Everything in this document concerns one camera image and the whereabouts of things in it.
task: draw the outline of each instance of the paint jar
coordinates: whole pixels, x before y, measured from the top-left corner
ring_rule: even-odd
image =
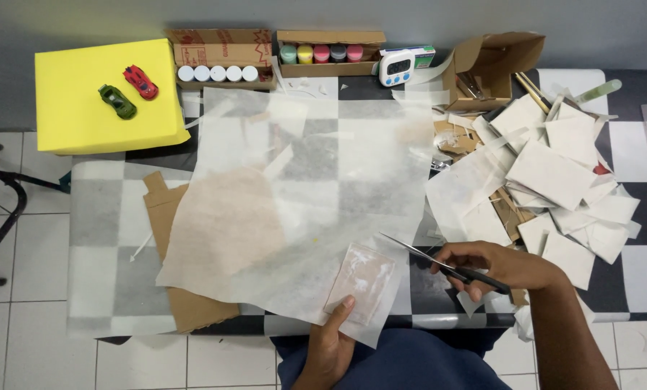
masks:
[[[344,44],[333,44],[330,47],[330,62],[345,62],[345,56],[348,54]]]
[[[213,81],[220,83],[221,81],[225,80],[225,77],[227,77],[227,71],[224,67],[216,65],[213,66],[212,69],[210,69],[210,78]]]
[[[348,45],[348,62],[359,62],[362,59],[362,49],[361,44],[349,44]]]
[[[196,81],[208,81],[210,79],[210,69],[205,65],[196,66],[194,77]]]
[[[194,78],[194,70],[192,67],[188,65],[181,66],[179,68],[179,71],[176,72],[176,74],[179,76],[179,80],[181,81],[194,81],[196,80]]]
[[[258,80],[258,70],[254,66],[245,66],[241,70],[241,77],[244,81],[256,81]]]
[[[308,44],[301,44],[297,48],[297,58],[300,64],[314,63],[314,48]]]
[[[232,65],[227,68],[227,80],[236,83],[237,81],[241,81],[241,68]]]
[[[316,64],[328,64],[330,49],[327,44],[318,44],[314,46],[314,62]]]
[[[283,64],[296,64],[297,63],[297,48],[286,44],[280,48],[280,59]]]

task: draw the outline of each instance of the scissors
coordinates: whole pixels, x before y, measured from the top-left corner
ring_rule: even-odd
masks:
[[[453,266],[444,264],[441,261],[434,259],[432,256],[428,255],[427,253],[420,251],[414,246],[405,244],[404,242],[398,241],[397,239],[393,237],[389,237],[381,232],[379,232],[379,234],[390,239],[391,241],[394,241],[396,244],[400,244],[403,248],[407,249],[407,251],[412,253],[413,255],[420,256],[424,259],[427,259],[429,261],[433,261],[439,264],[439,270],[441,271],[441,273],[443,273],[446,276],[451,276],[453,278],[456,278],[462,281],[466,285],[469,285],[473,280],[479,280],[480,282],[486,283],[487,285],[490,285],[493,288],[495,288],[495,291],[498,292],[499,294],[503,294],[503,295],[511,294],[511,288],[508,285],[505,285],[502,282],[492,279],[483,273],[477,272],[474,269],[464,268],[462,266],[453,267]]]

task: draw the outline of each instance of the fingernail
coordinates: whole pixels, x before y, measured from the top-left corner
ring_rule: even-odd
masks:
[[[351,308],[354,305],[354,297],[351,295],[348,295],[345,297],[345,300],[343,301],[343,306],[347,307],[348,309]]]

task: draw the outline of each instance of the checkered tablecloth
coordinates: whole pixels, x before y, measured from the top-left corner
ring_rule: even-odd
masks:
[[[568,87],[573,95],[618,78],[622,89],[588,102],[583,109],[619,115],[607,123],[596,146],[613,168],[617,180],[641,200],[633,220],[642,225],[637,239],[630,239],[620,258],[610,265],[597,258],[588,291],[579,291],[596,313],[596,321],[647,321],[647,146],[640,105],[647,104],[647,71],[598,69],[534,69],[528,77],[544,94],[555,96]],[[292,81],[296,87],[298,80]],[[371,76],[310,78],[323,85],[318,99],[392,99],[391,90]],[[341,90],[341,85],[348,87]],[[194,103],[200,92],[184,92],[187,123],[203,113]],[[513,85],[513,97],[523,95]],[[163,172],[170,187],[187,182],[196,164],[198,126],[189,129],[184,144],[112,155],[74,158],[71,251],[69,271],[69,331],[93,337],[163,332],[171,327],[164,288],[155,287],[160,269],[154,241],[129,262],[129,257],[151,232],[145,206],[142,177]],[[425,214],[414,244],[428,249],[436,239],[427,231],[436,227]],[[428,264],[411,256],[386,326],[388,328],[483,328],[514,324],[513,307],[501,297],[465,314],[456,291],[428,272]],[[305,334],[309,324],[274,315],[252,305],[241,306],[241,316],[197,330],[195,334]]]

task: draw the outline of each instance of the paint jar lid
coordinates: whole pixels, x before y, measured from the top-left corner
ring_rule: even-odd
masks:
[[[245,66],[241,70],[241,77],[244,81],[256,81],[258,79],[258,70],[254,66]]]
[[[210,68],[205,65],[196,66],[194,77],[197,81],[208,81],[210,79]]]
[[[301,44],[297,48],[297,57],[311,58],[314,55],[314,48],[308,44]]]
[[[346,50],[345,46],[342,44],[334,44],[330,47],[330,56],[336,60],[342,60],[345,58]]]
[[[227,71],[220,65],[215,65],[210,69],[210,78],[213,81],[224,81],[227,77]]]
[[[236,66],[236,65],[232,65],[232,66],[228,67],[227,68],[227,79],[229,79],[229,81],[239,81],[239,80],[241,80],[241,68]]]
[[[179,68],[177,75],[181,81],[193,81],[194,70],[192,67],[184,65]]]
[[[314,46],[314,58],[319,61],[326,61],[330,55],[330,49],[326,44],[318,44]]]
[[[297,48],[290,44],[284,45],[280,48],[280,58],[285,61],[294,61],[297,58]]]
[[[351,44],[348,45],[348,58],[351,60],[359,60],[362,58],[362,53],[364,50],[362,49],[361,44]]]

